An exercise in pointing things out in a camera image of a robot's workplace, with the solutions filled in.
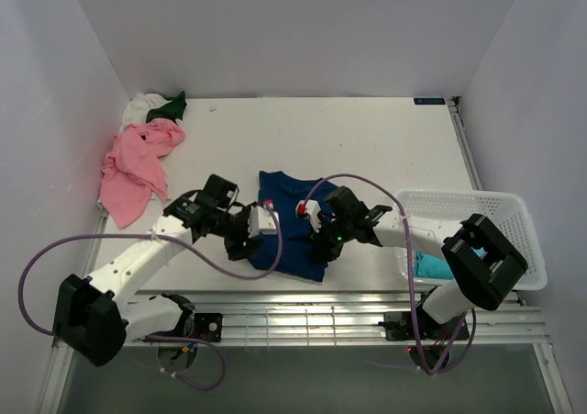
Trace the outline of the navy blue printed t-shirt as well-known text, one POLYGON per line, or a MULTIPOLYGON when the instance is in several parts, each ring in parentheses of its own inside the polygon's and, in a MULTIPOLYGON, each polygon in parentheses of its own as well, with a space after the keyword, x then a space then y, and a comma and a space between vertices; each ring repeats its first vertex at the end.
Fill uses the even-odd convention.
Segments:
POLYGON ((327 264, 311 259, 311 225, 296 216, 298 203, 307 197, 316 184, 316 180, 295 179, 282 171, 260 171, 258 200, 270 200, 280 221, 283 247, 275 271, 321 283, 325 277, 327 264))

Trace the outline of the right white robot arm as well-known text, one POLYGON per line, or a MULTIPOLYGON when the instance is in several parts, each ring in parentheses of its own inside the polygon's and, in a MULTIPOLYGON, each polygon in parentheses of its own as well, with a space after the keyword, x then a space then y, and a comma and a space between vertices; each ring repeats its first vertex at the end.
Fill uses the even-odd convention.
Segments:
POLYGON ((444 261, 451 279, 413 304, 412 326, 420 335, 435 338, 475 308, 496 310, 527 272, 525 255, 490 217, 474 212, 464 219, 428 218, 409 214, 397 197, 392 201, 368 207, 341 186, 327 195, 328 211, 306 199, 296 213, 311 223, 312 255, 319 262, 335 261, 351 241, 404 249, 409 274, 418 253, 444 261))

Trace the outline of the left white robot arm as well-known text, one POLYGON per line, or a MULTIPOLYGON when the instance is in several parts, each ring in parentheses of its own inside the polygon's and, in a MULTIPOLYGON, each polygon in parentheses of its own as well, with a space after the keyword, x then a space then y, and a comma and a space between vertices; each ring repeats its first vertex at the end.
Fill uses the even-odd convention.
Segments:
POLYGON ((68 276, 59 288, 53 334, 95 366, 110 362, 126 341, 193 335, 196 315, 187 298, 175 293, 143 302, 133 298, 172 258, 207 235, 221 238, 228 259, 239 261, 261 249, 261 235, 278 233, 272 204, 253 202, 233 213, 237 198, 237 185, 212 174, 203 188, 173 200, 149 232, 107 265, 86 277, 68 276))

